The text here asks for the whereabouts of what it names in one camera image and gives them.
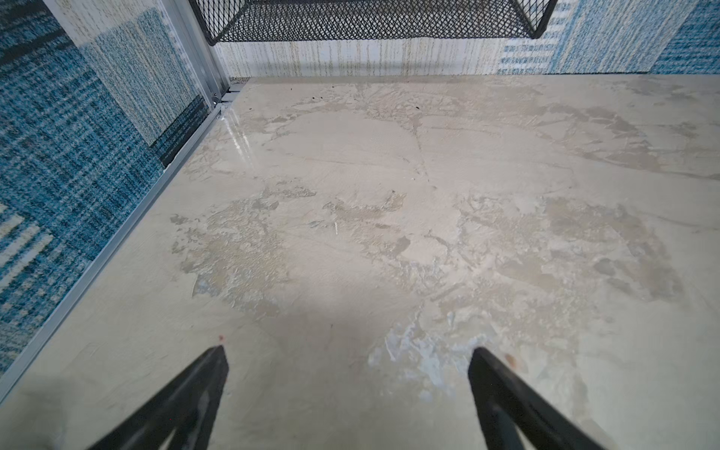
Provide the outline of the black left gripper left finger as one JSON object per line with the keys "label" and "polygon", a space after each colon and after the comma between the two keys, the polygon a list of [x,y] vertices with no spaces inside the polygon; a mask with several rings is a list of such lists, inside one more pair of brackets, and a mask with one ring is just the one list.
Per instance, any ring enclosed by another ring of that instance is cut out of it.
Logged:
{"label": "black left gripper left finger", "polygon": [[229,364],[223,346],[208,348],[93,449],[206,449]]}

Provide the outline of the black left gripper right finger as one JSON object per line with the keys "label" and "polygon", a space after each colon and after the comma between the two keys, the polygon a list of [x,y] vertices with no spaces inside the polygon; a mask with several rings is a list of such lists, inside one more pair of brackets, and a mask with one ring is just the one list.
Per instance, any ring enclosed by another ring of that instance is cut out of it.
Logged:
{"label": "black left gripper right finger", "polygon": [[523,439],[536,449],[601,447],[487,348],[472,352],[468,379],[487,448],[523,449]]}

